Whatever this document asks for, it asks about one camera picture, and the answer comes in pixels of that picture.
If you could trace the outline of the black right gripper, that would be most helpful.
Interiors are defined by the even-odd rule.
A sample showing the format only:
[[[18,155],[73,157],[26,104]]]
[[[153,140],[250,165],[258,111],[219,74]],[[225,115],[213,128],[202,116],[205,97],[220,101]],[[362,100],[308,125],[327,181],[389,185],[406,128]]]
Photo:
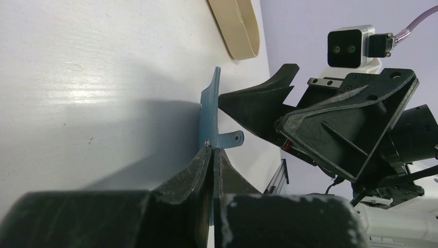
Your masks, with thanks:
[[[413,70],[394,68],[311,78],[298,104],[308,108],[276,128],[327,175],[351,181],[355,204],[389,209],[424,195],[408,164],[437,156],[428,106],[405,108],[418,84]]]

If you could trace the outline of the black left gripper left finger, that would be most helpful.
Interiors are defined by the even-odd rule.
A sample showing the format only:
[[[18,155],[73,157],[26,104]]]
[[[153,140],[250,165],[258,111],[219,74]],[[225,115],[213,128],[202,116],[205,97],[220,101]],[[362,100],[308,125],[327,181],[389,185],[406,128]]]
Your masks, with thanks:
[[[206,247],[212,149],[152,191],[45,191],[19,198],[1,247]]]

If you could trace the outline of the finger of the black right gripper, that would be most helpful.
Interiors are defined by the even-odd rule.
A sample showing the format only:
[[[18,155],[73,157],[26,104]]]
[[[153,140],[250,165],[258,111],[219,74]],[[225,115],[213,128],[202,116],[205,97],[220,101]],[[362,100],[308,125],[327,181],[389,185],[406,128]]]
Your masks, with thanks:
[[[317,163],[312,158],[293,148],[292,141],[276,130],[278,121],[285,114],[298,109],[284,104],[293,89],[291,82],[298,71],[297,64],[284,64],[259,85],[219,95],[218,108],[251,134],[316,166]]]

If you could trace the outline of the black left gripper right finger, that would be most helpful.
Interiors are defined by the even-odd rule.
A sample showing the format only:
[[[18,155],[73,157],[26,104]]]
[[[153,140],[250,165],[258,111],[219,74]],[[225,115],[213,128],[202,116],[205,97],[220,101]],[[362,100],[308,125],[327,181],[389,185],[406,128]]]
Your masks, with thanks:
[[[323,194],[261,194],[216,149],[215,247],[368,247],[350,203]]]

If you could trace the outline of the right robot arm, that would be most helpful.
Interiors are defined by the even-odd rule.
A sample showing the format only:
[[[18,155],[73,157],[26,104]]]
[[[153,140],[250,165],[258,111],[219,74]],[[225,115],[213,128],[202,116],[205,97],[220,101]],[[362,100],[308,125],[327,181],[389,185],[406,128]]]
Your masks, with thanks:
[[[410,69],[370,64],[327,68],[297,106],[284,103],[299,67],[218,98],[220,110],[253,135],[351,182],[352,205],[377,244],[437,247],[437,122],[427,105],[408,109],[419,85]]]

